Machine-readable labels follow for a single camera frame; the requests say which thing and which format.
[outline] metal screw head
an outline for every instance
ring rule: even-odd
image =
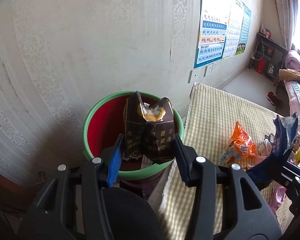
[[[58,171],[64,171],[67,168],[64,164],[58,166]]]
[[[92,159],[92,162],[97,164],[97,163],[101,163],[102,159],[100,157],[95,157]]]
[[[231,168],[238,171],[238,170],[241,169],[241,166],[238,163],[234,163],[234,164],[231,165]]]
[[[206,158],[205,158],[205,157],[202,157],[202,156],[196,157],[195,160],[196,160],[197,162],[199,162],[199,163],[204,163],[204,162],[206,162]]]

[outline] poster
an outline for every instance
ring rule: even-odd
[[[243,3],[240,0],[232,0],[228,29],[226,32],[225,48],[222,54],[223,59],[231,57],[237,52],[242,27],[243,14]]]
[[[220,60],[225,45],[231,0],[202,0],[194,68]]]
[[[244,7],[244,14],[243,14],[242,28],[241,28],[240,39],[239,39],[236,55],[244,53],[244,50],[246,49],[246,45],[247,45],[248,33],[250,28],[251,11],[245,4],[243,5],[243,7]]]

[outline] red shoe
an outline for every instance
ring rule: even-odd
[[[268,93],[268,95],[267,95],[267,99],[269,100],[269,101],[271,101],[271,98],[274,96],[274,94],[273,94],[273,92],[269,92]]]
[[[271,100],[270,100],[270,103],[272,105],[275,105],[277,103],[277,97],[275,95],[272,96]]]

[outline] orange snack bag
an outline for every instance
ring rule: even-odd
[[[226,151],[220,157],[220,162],[232,163],[238,159],[246,158],[248,156],[255,157],[256,150],[256,144],[252,141],[251,136],[237,121]]]

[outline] curtain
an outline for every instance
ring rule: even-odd
[[[298,0],[275,0],[281,35],[286,49],[291,48],[292,37],[296,28]]]

